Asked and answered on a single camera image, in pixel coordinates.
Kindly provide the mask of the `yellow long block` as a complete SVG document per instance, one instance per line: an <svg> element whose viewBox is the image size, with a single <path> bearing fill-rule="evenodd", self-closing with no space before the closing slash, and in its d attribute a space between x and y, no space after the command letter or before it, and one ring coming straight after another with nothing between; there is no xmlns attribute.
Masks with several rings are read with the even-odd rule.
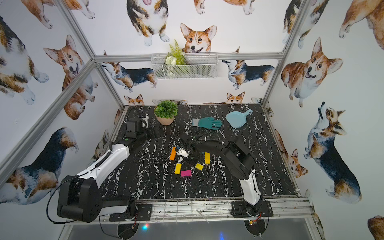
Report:
<svg viewBox="0 0 384 240"><path fill-rule="evenodd" d="M211 163L210 153L205 153L205 164L209 165Z"/></svg>
<svg viewBox="0 0 384 240"><path fill-rule="evenodd" d="M200 170L200 171L202 171L203 168L204 168L204 165L201 165L201 164L197 163L197 164L195 165L195 168L198 169L198 170Z"/></svg>

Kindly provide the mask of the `orange long block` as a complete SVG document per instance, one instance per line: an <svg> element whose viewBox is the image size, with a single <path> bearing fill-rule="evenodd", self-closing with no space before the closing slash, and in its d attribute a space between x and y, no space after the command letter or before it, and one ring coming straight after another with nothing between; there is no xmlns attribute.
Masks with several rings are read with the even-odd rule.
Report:
<svg viewBox="0 0 384 240"><path fill-rule="evenodd" d="M171 150L171 155L170 155L170 161L174 161L176 158L177 152L176 152L176 147L173 147Z"/></svg>

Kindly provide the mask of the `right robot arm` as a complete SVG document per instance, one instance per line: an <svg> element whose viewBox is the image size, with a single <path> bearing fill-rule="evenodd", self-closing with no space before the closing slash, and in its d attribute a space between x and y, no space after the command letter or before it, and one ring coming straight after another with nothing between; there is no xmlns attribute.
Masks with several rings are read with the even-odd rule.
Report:
<svg viewBox="0 0 384 240"><path fill-rule="evenodd" d="M243 191L243 207L231 211L234 218L260 218L264 198L257 184L256 156L239 139L221 140L213 138L177 138L176 143L186 151L189 158L210 153L224 161L233 177L240 181Z"/></svg>

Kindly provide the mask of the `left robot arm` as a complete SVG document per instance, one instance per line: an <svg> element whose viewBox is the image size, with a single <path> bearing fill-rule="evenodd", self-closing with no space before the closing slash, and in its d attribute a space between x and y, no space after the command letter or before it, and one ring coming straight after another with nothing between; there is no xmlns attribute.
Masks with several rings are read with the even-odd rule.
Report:
<svg viewBox="0 0 384 240"><path fill-rule="evenodd" d="M160 127L150 127L146 120L139 118L126 121L124 127L104 155L76 176L63 179L58 187L58 217L85 223L113 214L122 214L127 219L136 217L138 209L134 198L104 197L100 188L120 163L145 142L162 137L162 133Z"/></svg>

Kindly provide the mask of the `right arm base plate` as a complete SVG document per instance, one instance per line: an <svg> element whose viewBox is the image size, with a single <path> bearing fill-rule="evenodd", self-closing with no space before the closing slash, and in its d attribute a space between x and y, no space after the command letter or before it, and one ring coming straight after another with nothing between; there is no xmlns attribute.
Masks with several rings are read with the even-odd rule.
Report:
<svg viewBox="0 0 384 240"><path fill-rule="evenodd" d="M245 201L231 202L231 215L234 218L273 217L270 201L260 201L255 206Z"/></svg>

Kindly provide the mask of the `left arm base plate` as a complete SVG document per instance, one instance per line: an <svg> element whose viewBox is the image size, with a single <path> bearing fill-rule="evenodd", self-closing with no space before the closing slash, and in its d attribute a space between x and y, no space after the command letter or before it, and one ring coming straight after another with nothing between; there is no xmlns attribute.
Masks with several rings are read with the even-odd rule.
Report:
<svg viewBox="0 0 384 240"><path fill-rule="evenodd" d="M152 204L139 204L133 210L129 207L124 213L111 214L110 222L149 221L152 215Z"/></svg>

